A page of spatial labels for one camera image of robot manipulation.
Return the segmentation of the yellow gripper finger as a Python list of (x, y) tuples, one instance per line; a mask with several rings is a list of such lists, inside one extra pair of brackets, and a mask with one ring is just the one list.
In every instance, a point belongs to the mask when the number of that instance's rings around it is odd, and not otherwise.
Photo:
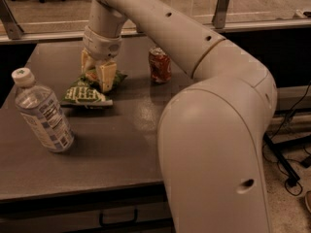
[(83, 73), (95, 67), (95, 60), (89, 55), (86, 49), (82, 50), (81, 63)]
[(95, 66), (99, 86), (102, 92), (108, 92), (113, 87), (114, 78), (117, 71), (117, 63), (109, 60)]

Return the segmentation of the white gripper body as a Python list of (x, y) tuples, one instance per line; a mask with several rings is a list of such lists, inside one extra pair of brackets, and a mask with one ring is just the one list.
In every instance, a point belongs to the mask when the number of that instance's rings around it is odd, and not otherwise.
[(121, 49), (121, 37), (101, 36), (91, 30), (89, 26), (85, 28), (83, 43), (88, 54), (96, 60), (114, 58)]

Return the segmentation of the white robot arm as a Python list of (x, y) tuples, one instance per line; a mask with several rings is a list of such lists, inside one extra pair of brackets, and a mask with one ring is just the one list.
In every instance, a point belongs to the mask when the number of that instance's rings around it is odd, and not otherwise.
[(277, 88), (269, 70), (158, 0), (92, 0), (84, 44), (116, 56), (133, 21), (194, 83), (162, 112), (160, 170), (176, 233), (272, 233), (261, 148)]

